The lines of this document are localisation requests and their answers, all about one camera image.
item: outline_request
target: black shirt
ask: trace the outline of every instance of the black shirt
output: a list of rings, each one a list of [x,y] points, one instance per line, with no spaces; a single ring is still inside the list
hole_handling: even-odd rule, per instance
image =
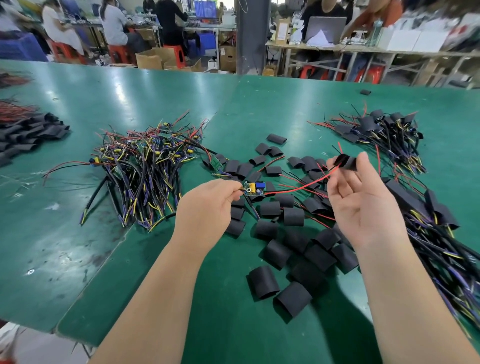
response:
[[[154,13],[155,12],[155,1],[154,0],[144,0],[144,13]]]
[[[302,39],[305,39],[305,35],[307,34],[308,21],[312,16],[330,16],[335,18],[347,18],[347,12],[339,4],[336,4],[331,12],[324,12],[324,10],[322,9],[322,1],[318,0],[314,2],[312,5],[308,6],[305,9],[301,17],[303,20],[303,29],[301,31]],[[348,24],[350,20],[352,19],[351,18],[347,19],[346,24]]]
[[[175,15],[178,15],[184,22],[188,19],[187,13],[182,13],[172,0],[158,0],[156,3],[156,17],[163,28],[163,33],[171,33],[179,29],[175,23]]]

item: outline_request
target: forearm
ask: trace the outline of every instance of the forearm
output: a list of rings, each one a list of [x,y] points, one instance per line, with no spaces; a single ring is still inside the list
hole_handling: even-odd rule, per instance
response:
[[[357,251],[385,363],[478,363],[408,238]]]
[[[91,364],[180,363],[202,261],[169,242]]]

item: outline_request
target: person's left hand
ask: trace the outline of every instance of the person's left hand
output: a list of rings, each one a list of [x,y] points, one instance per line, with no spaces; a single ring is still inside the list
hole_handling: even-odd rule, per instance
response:
[[[232,201],[243,194],[237,181],[213,180],[188,191],[178,204],[170,240],[184,251],[205,256],[220,240],[230,223]]]

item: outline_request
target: circuit board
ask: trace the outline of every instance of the circuit board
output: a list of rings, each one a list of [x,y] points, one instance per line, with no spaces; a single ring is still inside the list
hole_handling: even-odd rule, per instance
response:
[[[265,182],[244,182],[243,193],[245,196],[259,196],[264,194]]]

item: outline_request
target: black pants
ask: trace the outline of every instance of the black pants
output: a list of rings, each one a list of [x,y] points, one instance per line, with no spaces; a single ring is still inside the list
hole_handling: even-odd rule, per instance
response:
[[[133,53],[142,53],[146,50],[152,49],[150,44],[145,42],[140,33],[127,33],[127,47]]]
[[[181,46],[185,56],[188,56],[188,48],[183,39],[183,33],[180,29],[163,34],[163,43],[166,46]]]

